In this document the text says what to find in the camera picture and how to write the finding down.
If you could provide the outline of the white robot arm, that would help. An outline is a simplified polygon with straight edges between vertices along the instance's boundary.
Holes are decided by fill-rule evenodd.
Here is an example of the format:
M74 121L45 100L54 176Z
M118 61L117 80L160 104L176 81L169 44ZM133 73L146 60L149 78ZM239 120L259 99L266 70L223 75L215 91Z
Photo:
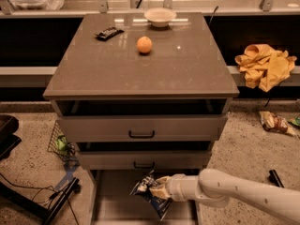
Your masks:
M215 169L204 169L197 176L177 173L156 182L149 190L161 199L223 207L234 198L287 223L300 225L300 192L296 190L242 179Z

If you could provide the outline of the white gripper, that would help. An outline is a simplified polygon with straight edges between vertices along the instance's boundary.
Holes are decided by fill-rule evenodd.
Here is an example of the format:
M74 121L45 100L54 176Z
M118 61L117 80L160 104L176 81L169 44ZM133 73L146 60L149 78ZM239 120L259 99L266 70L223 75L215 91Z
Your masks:
M197 175L179 173L172 177L159 177L156 182L159 186L150 187L149 190L153 196L163 200L172 198L175 202L197 201L201 195Z

